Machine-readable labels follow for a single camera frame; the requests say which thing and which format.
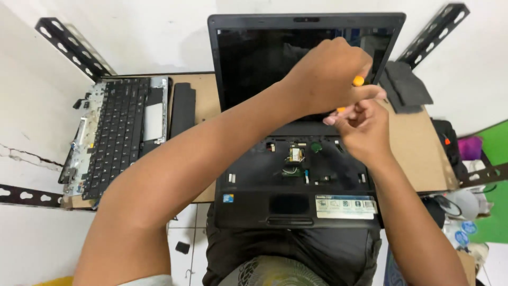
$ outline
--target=laptop sticker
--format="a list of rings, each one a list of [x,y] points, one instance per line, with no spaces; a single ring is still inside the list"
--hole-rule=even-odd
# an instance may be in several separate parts
[[[316,195],[318,218],[374,219],[377,204],[367,195]]]
[[[233,194],[225,194],[223,195],[223,203],[232,203],[233,202]]]

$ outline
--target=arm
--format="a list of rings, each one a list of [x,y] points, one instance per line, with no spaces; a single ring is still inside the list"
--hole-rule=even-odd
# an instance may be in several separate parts
[[[105,192],[74,285],[114,285],[171,274],[166,223],[273,130],[383,93],[373,85],[351,86],[371,64],[364,51],[343,38],[325,40],[282,81],[138,160]]]
[[[415,286],[468,285],[458,255],[392,154],[386,109],[363,100],[353,112],[326,120],[374,178],[390,248],[405,280]]]

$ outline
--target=touchpad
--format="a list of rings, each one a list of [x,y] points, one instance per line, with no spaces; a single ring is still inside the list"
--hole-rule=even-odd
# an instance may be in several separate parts
[[[308,195],[279,194],[270,198],[270,214],[306,214],[308,211]]]

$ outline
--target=person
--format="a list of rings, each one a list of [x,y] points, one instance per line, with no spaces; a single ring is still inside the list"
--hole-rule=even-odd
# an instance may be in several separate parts
[[[370,170],[390,249],[406,282],[467,285],[455,250],[392,154],[388,112],[374,99],[386,93],[375,85],[352,86],[371,65],[367,53],[343,38],[325,40],[281,81],[143,156],[102,197],[74,285],[171,285],[166,223],[272,131],[340,106],[348,107],[324,122],[339,130],[347,150]],[[236,237],[236,230],[208,226],[206,285],[372,283],[379,230],[246,231]],[[291,243],[282,244],[285,239]]]

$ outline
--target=black laptop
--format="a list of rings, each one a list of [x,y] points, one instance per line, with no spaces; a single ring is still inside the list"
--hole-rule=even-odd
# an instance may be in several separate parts
[[[324,39],[344,37],[369,53],[373,65],[365,82],[376,84],[404,20],[403,13],[212,15],[208,30],[221,111],[281,80]],[[379,225],[368,170],[322,123],[325,116],[279,128],[217,179],[218,227]]]

